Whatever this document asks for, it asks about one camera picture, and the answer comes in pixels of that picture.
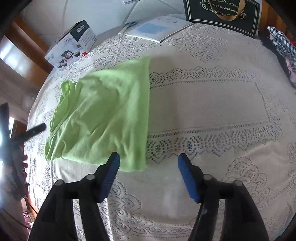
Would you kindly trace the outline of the person left hand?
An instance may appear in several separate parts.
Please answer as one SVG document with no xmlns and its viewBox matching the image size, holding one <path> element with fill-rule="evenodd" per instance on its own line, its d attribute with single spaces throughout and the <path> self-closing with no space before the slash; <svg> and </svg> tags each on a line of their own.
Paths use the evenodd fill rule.
<svg viewBox="0 0 296 241">
<path fill-rule="evenodd" d="M 15 188 L 20 188 L 26 184 L 24 165 L 26 159 L 24 156 L 22 148 L 16 147 L 10 150 L 7 149 L 3 157 L 4 166 L 8 168 L 8 180 Z"/>
</svg>

